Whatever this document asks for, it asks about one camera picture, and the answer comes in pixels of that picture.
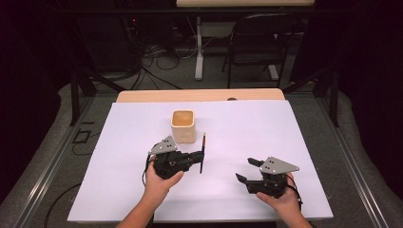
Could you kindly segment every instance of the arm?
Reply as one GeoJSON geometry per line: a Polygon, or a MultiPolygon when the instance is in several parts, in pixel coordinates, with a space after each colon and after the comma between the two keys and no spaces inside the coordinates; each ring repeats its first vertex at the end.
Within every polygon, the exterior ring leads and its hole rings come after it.
{"type": "MultiPolygon", "coordinates": [[[[293,178],[293,175],[291,173],[288,173],[287,175],[290,177],[290,179],[288,179],[288,184],[293,186],[294,183],[291,180],[293,178]]],[[[257,193],[257,197],[272,206],[288,227],[312,227],[311,224],[299,211],[297,195],[291,188],[287,187],[284,195],[282,195],[278,199],[267,196],[266,194],[263,194],[261,192],[257,193]]]]}
{"type": "Polygon", "coordinates": [[[125,219],[118,224],[118,228],[144,228],[152,218],[154,211],[163,203],[169,189],[181,180],[183,171],[168,180],[163,180],[155,173],[154,162],[151,161],[145,176],[146,182],[142,198],[125,219]]]}

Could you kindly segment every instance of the chair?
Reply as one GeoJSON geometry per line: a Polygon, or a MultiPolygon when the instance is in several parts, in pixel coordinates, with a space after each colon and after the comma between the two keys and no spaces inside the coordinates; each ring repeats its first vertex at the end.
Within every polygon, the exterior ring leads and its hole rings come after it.
{"type": "Polygon", "coordinates": [[[227,87],[231,85],[232,66],[264,66],[265,70],[269,65],[280,65],[279,87],[289,40],[299,25],[299,19],[293,14],[259,13],[241,18],[233,27],[221,70],[224,72],[228,63],[227,87]]]}

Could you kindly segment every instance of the desk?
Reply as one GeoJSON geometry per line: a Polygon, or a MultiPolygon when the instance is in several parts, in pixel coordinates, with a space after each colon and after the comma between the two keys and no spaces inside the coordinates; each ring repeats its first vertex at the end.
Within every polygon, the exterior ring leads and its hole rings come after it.
{"type": "Polygon", "coordinates": [[[291,106],[279,89],[263,88],[122,92],[108,114],[67,220],[122,220],[143,193],[147,152],[170,134],[170,115],[180,108],[195,111],[197,140],[178,144],[179,150],[200,150],[206,132],[203,173],[195,164],[184,174],[156,211],[155,222],[278,219],[235,176],[238,172],[260,179],[247,158],[269,156],[299,166],[294,176],[306,218],[333,217],[291,106]]]}
{"type": "MultiPolygon", "coordinates": [[[[312,7],[315,0],[177,0],[179,8],[312,7]]],[[[195,80],[202,79],[202,19],[197,18],[198,56],[195,80]]]]}

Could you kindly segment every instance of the wooden table edge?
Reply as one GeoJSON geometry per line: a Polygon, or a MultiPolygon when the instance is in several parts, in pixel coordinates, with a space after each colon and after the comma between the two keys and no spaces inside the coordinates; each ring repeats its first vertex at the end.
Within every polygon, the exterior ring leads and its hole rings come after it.
{"type": "Polygon", "coordinates": [[[119,93],[117,103],[211,102],[236,100],[285,100],[279,88],[127,90],[119,93]]]}

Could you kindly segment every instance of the gray carpet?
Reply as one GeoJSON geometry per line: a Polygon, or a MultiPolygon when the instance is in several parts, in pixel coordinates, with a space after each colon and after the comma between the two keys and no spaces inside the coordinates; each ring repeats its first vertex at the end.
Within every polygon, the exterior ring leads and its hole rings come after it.
{"type": "MultiPolygon", "coordinates": [[[[224,88],[226,87],[226,73],[221,72],[223,56],[216,54],[216,50],[216,48],[206,49],[203,80],[201,82],[194,80],[194,57],[181,59],[177,67],[170,70],[162,68],[171,68],[176,65],[175,58],[161,57],[158,59],[159,62],[154,58],[153,62],[149,62],[152,65],[150,71],[182,88],[224,88]]],[[[293,55],[288,59],[285,75],[289,75],[292,63],[293,55]]],[[[172,85],[161,80],[144,75],[142,71],[140,77],[143,78],[143,76],[144,79],[135,85],[137,89],[175,89],[172,85]]],[[[121,80],[117,84],[130,88],[133,86],[136,77],[121,80]]],[[[52,203],[69,187],[83,180],[90,159],[90,155],[86,154],[92,152],[98,140],[97,134],[102,131],[110,105],[117,96],[116,92],[105,85],[94,84],[99,93],[95,98],[81,99],[82,105],[86,106],[87,109],[82,110],[83,117],[75,126],[68,126],[71,117],[69,86],[60,91],[62,107],[53,127],[26,172],[0,207],[1,227],[43,227],[52,203]],[[74,144],[72,140],[80,129],[90,131],[92,137],[87,143],[74,144]],[[51,172],[47,171],[50,166],[52,167],[51,172]],[[45,173],[51,173],[47,180],[44,180],[45,173]],[[40,184],[37,185],[38,181],[47,185],[41,188],[40,184]],[[43,195],[35,195],[35,190],[38,189],[42,190],[43,195]]],[[[234,84],[234,87],[248,86],[270,87],[273,84],[234,84]]],[[[286,99],[290,101],[296,114],[302,135],[335,215],[331,219],[313,221],[313,224],[316,227],[331,228],[403,227],[402,201],[389,190],[366,156],[365,150],[359,142],[359,134],[356,130],[349,100],[343,94],[340,95],[339,129],[335,129],[329,122],[326,113],[326,99],[315,99],[309,92],[286,95],[286,99]],[[368,204],[365,203],[368,194],[363,196],[362,191],[359,191],[360,184],[355,180],[355,173],[352,173],[349,169],[349,163],[346,162],[344,154],[346,148],[347,152],[355,158],[354,167],[361,172],[360,175],[368,184],[369,193],[374,198],[378,208],[368,208],[368,204]],[[369,213],[373,210],[379,210],[385,220],[377,222],[376,218],[369,213]]],[[[66,222],[78,189],[79,186],[73,188],[57,201],[48,217],[48,227],[113,227],[114,224],[66,222]]],[[[256,224],[255,227],[260,226],[263,227],[264,224],[256,224]]],[[[278,227],[285,226],[279,222],[278,227]]]]}

